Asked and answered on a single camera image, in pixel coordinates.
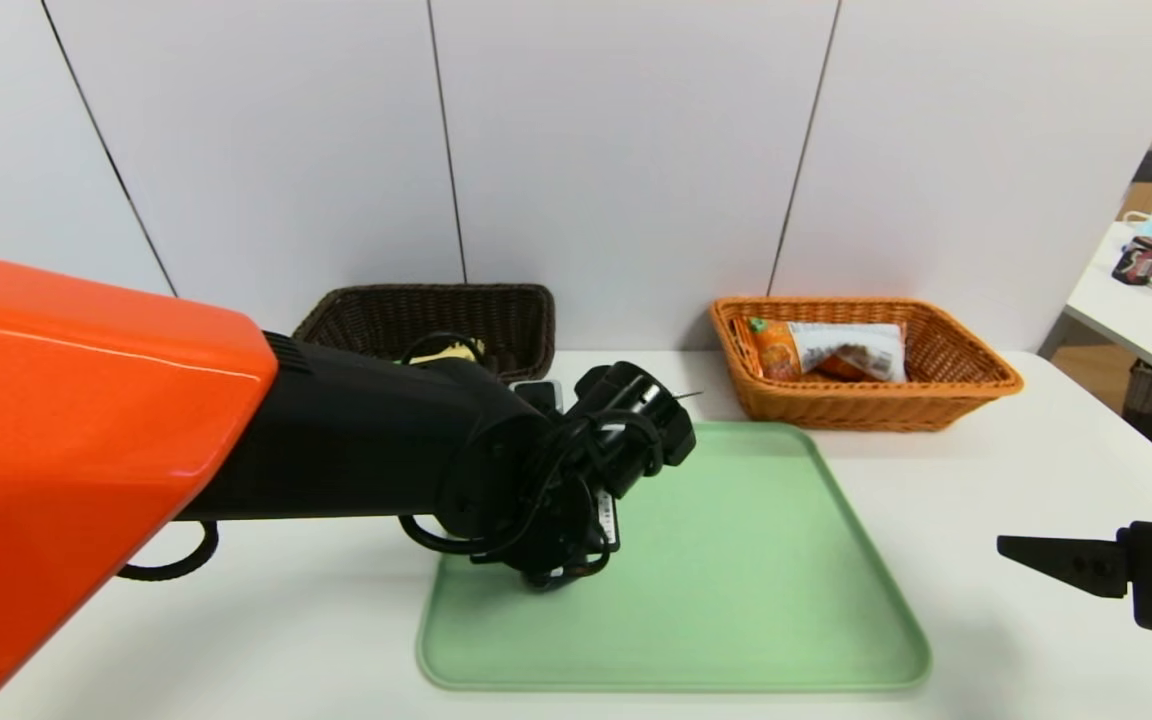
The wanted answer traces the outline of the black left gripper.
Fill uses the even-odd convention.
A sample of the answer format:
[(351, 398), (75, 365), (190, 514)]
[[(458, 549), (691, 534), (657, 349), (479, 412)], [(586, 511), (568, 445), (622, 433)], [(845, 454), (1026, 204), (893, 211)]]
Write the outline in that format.
[(553, 568), (547, 573), (525, 574), (524, 584), (531, 591), (558, 591), (559, 588), (566, 588), (577, 579), (594, 577), (605, 569), (613, 553), (620, 547), (616, 498), (605, 488), (599, 488), (591, 495), (591, 524), (579, 553), (561, 568)]

